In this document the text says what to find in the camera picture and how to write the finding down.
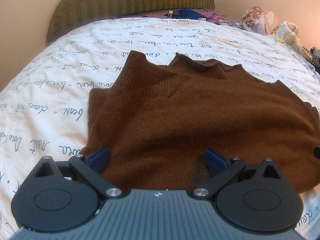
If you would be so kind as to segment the brown knit sweater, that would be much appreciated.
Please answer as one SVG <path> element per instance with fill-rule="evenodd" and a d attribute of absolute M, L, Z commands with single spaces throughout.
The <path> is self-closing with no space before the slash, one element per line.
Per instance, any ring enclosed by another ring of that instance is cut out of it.
<path fill-rule="evenodd" d="M 282 82 L 237 64 L 177 54 L 167 66 L 129 53 L 111 88 L 89 93 L 83 155 L 108 147 L 101 176 L 123 190 L 192 190 L 211 177 L 206 149 L 273 159 L 298 192 L 319 184 L 319 116 Z"/>

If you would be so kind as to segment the pink clothes pile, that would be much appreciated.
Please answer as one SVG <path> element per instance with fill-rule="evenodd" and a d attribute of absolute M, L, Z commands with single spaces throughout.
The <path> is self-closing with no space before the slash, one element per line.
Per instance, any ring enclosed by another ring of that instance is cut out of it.
<path fill-rule="evenodd" d="M 241 18 L 241 24 L 246 31 L 261 35 L 275 34 L 280 26 L 279 20 L 274 12 L 265 11 L 257 6 L 246 11 Z"/>

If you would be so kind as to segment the white script-print bedspread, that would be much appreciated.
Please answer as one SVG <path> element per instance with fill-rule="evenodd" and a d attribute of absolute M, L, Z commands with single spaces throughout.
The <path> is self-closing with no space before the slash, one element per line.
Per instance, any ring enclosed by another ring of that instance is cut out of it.
<path fill-rule="evenodd" d="M 272 36 L 199 20 L 121 18 L 90 23 L 43 50 L 1 92 L 1 239 L 18 229 L 11 200 L 38 160 L 67 160 L 87 142 L 88 95 L 110 88 L 130 51 L 155 64 L 176 53 L 242 64 L 319 106 L 319 75 Z"/>

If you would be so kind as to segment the purple garment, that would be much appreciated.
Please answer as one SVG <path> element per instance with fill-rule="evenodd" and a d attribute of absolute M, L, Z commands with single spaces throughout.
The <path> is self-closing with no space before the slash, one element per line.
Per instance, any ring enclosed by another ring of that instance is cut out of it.
<path fill-rule="evenodd" d="M 202 12 L 201 13 L 205 18 L 207 22 L 213 23 L 213 24 L 223 24 L 225 22 L 225 19 L 223 18 L 222 15 L 218 14 L 217 12 Z"/>

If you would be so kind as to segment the dark blue garment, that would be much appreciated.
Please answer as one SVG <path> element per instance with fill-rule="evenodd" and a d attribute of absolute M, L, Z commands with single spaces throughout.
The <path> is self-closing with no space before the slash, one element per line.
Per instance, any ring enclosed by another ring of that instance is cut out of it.
<path fill-rule="evenodd" d="M 188 20 L 206 20 L 206 16 L 191 9 L 179 9 L 173 12 L 172 18 Z"/>

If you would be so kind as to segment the olive green upholstered headboard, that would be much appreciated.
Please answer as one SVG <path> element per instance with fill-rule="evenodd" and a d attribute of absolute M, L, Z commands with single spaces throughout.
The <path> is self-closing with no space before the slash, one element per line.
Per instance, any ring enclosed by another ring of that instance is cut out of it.
<path fill-rule="evenodd" d="M 68 32 L 112 16 L 167 9 L 214 9 L 214 0 L 61 0 L 50 19 L 48 44 Z"/>

